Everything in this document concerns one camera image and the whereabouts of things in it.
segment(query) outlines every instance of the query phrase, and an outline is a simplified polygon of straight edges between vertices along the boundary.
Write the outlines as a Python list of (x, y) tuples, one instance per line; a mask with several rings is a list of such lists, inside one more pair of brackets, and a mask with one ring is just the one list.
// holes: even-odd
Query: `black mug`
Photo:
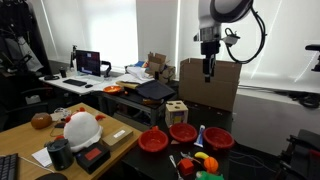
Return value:
[(67, 73), (64, 68), (60, 68), (60, 74), (61, 74), (61, 77), (63, 77), (63, 78), (67, 77)]

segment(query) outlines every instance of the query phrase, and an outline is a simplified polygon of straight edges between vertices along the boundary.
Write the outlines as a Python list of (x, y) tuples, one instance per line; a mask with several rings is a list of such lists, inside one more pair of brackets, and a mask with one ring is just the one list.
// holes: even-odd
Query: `black cable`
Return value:
[(251, 9), (251, 12), (252, 12), (254, 18), (256, 19), (256, 21), (257, 21), (257, 23), (258, 23), (258, 25), (259, 25), (259, 28), (260, 28), (260, 30), (261, 30), (261, 41), (260, 41), (260, 46), (259, 46), (257, 52), (256, 52), (250, 59), (248, 59), (248, 60), (238, 60), (238, 59), (236, 59), (236, 58), (232, 55), (232, 53), (231, 53), (231, 51), (230, 51), (230, 47), (229, 47), (228, 45), (226, 45), (228, 54), (229, 54), (229, 56), (231, 57), (231, 59), (232, 59), (233, 61), (235, 61), (236, 63), (239, 63), (239, 64), (247, 64), (247, 63), (251, 62), (254, 58), (256, 58), (256, 57), (258, 56), (258, 54), (261, 52), (261, 50), (263, 49), (264, 44), (265, 44), (265, 39), (266, 39), (266, 36), (267, 36), (267, 34), (266, 34), (266, 27), (265, 27), (265, 24), (264, 24), (262, 18), (258, 15), (257, 12), (254, 11), (253, 7), (251, 7), (250, 9)]

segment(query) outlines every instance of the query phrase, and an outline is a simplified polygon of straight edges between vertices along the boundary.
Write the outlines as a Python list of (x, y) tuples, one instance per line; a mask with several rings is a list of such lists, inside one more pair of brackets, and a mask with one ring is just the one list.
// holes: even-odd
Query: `cable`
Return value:
[(32, 162), (32, 161), (24, 158), (24, 157), (20, 157), (20, 158), (23, 159), (23, 160), (25, 160), (25, 161), (27, 161), (27, 162), (29, 162), (29, 163), (31, 163), (31, 164), (34, 164), (34, 165), (38, 166), (38, 167), (40, 167), (40, 168), (42, 168), (42, 169), (44, 169), (44, 170), (50, 171), (50, 172), (52, 172), (52, 173), (55, 173), (53, 170), (51, 170), (51, 169), (49, 169), (49, 168), (42, 167), (42, 166), (38, 165), (37, 163), (34, 163), (34, 162)]
[[(261, 166), (263, 166), (264, 168), (266, 168), (267, 170), (269, 170), (269, 171), (271, 171), (271, 172), (273, 172), (273, 173), (276, 173), (275, 170), (269, 168), (269, 167), (266, 166), (263, 162), (260, 162), (260, 161), (256, 160), (255, 158), (258, 158), (257, 156), (247, 155), (247, 154), (239, 153), (239, 152), (236, 152), (236, 151), (230, 151), (230, 152), (235, 153), (235, 154), (242, 155), (243, 157), (248, 157), (248, 158), (254, 160), (255, 162), (257, 162), (258, 164), (260, 164)], [(232, 160), (232, 157), (229, 158), (229, 160), (230, 160), (231, 162), (233, 162), (233, 163), (237, 163), (237, 164), (240, 164), (240, 165), (249, 166), (249, 167), (253, 167), (253, 168), (261, 168), (261, 167), (259, 167), (259, 166), (252, 166), (252, 165), (249, 165), (249, 164), (245, 164), (245, 163), (240, 163), (240, 162), (234, 161), (234, 160)]]
[[(251, 62), (254, 58), (256, 58), (256, 57), (258, 56), (258, 54), (261, 52), (261, 50), (263, 49), (264, 44), (265, 44), (265, 39), (266, 39), (266, 36), (267, 36), (267, 34), (266, 34), (266, 27), (265, 27), (265, 24), (264, 24), (262, 18), (258, 15), (257, 12), (254, 11), (254, 9), (253, 9), (252, 6), (251, 6), (250, 10), (251, 10), (254, 18), (256, 19), (256, 21), (257, 21), (257, 23), (258, 23), (258, 25), (259, 25), (259, 28), (260, 28), (260, 30), (261, 30), (260, 46), (259, 46), (257, 52), (256, 52), (250, 59), (241, 61), (241, 60), (236, 59), (236, 58), (232, 55), (232, 53), (231, 53), (231, 51), (230, 51), (230, 46), (228, 46), (228, 45), (226, 44), (226, 47), (227, 47), (227, 51), (228, 51), (229, 56), (231, 57), (231, 59), (232, 59), (233, 61), (235, 61), (236, 63), (239, 63), (239, 64), (247, 64), (247, 63)], [(226, 35), (227, 35), (227, 36), (228, 36), (227, 30), (230, 31), (231, 36), (232, 36), (232, 35), (235, 35), (235, 34), (231, 31), (230, 28), (226, 28), (225, 32), (226, 32)]]

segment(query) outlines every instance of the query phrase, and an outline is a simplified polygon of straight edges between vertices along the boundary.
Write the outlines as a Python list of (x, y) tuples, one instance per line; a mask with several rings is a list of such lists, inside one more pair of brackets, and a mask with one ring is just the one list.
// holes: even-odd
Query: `bowl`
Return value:
[(122, 90), (121, 86), (107, 86), (103, 89), (108, 94), (118, 94)]
[(235, 143), (228, 131), (217, 127), (206, 128), (203, 131), (203, 139), (215, 150), (230, 149)]
[(168, 136), (158, 129), (157, 126), (143, 132), (139, 137), (139, 146), (147, 152), (158, 152), (168, 145)]
[(188, 123), (176, 123), (169, 129), (173, 139), (179, 142), (193, 142), (197, 138), (197, 130)]

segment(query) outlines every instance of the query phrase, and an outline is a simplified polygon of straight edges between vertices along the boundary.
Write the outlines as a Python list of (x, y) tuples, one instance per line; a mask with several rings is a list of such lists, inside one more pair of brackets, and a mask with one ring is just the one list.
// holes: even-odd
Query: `white window blind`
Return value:
[[(243, 65), (240, 84), (285, 90), (320, 93), (320, 73), (313, 72), (319, 53), (306, 51), (309, 44), (320, 44), (318, 0), (255, 0), (254, 8), (265, 22), (267, 38), (260, 55)], [(198, 32), (198, 0), (181, 0), (178, 60), (203, 58), (200, 42), (193, 42)], [(250, 58), (260, 43), (260, 30), (252, 13), (243, 20), (222, 25), (241, 37), (231, 48), (239, 60)], [(218, 60), (231, 61), (223, 43)]]
[(49, 60), (70, 61), (72, 45), (100, 52), (114, 68), (138, 60), (135, 0), (32, 0)]

